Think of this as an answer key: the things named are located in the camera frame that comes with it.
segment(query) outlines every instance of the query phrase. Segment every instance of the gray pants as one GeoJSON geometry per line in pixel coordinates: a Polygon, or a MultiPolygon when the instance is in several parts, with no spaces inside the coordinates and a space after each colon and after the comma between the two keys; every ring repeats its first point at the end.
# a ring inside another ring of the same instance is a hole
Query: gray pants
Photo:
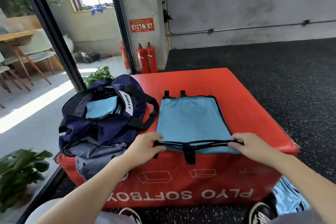
{"type": "MultiPolygon", "coordinates": [[[[61,200],[61,198],[45,202],[43,205],[41,205],[31,213],[25,224],[35,224],[35,222],[59,200],[61,200]]],[[[276,218],[274,221],[270,222],[270,224],[299,224],[299,223],[323,224],[320,216],[315,211],[287,214],[280,216],[276,218]]],[[[135,221],[125,215],[101,212],[99,213],[94,224],[135,224],[135,221]]]]}

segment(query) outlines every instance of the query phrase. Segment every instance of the table top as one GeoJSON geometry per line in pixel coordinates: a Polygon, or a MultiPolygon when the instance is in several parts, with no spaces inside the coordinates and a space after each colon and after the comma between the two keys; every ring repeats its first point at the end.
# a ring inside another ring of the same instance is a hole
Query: table top
{"type": "MultiPolygon", "coordinates": [[[[133,77],[159,105],[165,90],[169,90],[171,97],[180,97],[181,90],[185,90],[187,96],[213,95],[232,133],[255,133],[281,152],[296,154],[298,151],[297,145],[227,68],[139,74],[133,77]]],[[[151,105],[148,106],[144,119],[153,110],[151,105]]],[[[157,123],[158,118],[148,131],[155,132],[157,123]]]]}
{"type": "Polygon", "coordinates": [[[32,29],[32,30],[27,30],[27,31],[3,34],[3,35],[0,35],[0,41],[10,40],[10,39],[14,39],[14,38],[18,38],[18,37],[22,37],[26,35],[33,35],[38,30],[39,29],[32,29]]]}

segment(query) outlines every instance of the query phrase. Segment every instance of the navy blue duffel bag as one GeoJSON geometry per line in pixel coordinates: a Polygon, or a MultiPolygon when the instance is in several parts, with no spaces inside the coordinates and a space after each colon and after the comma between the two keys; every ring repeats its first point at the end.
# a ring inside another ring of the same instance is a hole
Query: navy blue duffel bag
{"type": "Polygon", "coordinates": [[[63,120],[59,133],[59,148],[80,141],[86,136],[99,145],[117,142],[130,144],[139,130],[147,130],[159,112],[153,97],[142,90],[130,75],[123,74],[112,81],[98,80],[90,89],[82,90],[69,99],[62,108],[63,120]],[[154,109],[143,122],[146,103],[154,109]]]}

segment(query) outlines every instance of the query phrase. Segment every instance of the fire extinguisher sign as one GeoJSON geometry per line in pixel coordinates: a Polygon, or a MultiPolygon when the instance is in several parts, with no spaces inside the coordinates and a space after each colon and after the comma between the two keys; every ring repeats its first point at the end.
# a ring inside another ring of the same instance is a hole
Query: fire extinguisher sign
{"type": "Polygon", "coordinates": [[[130,20],[129,25],[132,33],[154,31],[153,18],[130,20]]]}

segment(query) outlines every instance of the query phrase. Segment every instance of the concrete wall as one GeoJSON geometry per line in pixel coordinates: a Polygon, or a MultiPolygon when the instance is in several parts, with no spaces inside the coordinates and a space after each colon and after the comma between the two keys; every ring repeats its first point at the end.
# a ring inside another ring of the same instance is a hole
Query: concrete wall
{"type": "MultiPolygon", "coordinates": [[[[174,33],[335,20],[336,0],[168,0],[174,33]]],[[[170,48],[336,37],[336,23],[170,36],[170,48]]]]}
{"type": "Polygon", "coordinates": [[[145,47],[147,42],[150,42],[155,48],[157,68],[164,69],[168,51],[163,23],[162,0],[120,0],[120,2],[137,70],[139,70],[140,67],[137,57],[138,43],[145,47]],[[154,22],[154,31],[131,33],[129,20],[152,17],[154,22]]]}
{"type": "Polygon", "coordinates": [[[69,35],[77,51],[120,52],[121,35],[114,9],[93,16],[91,12],[75,12],[70,0],[64,0],[61,6],[51,6],[51,10],[62,33],[69,35]]]}

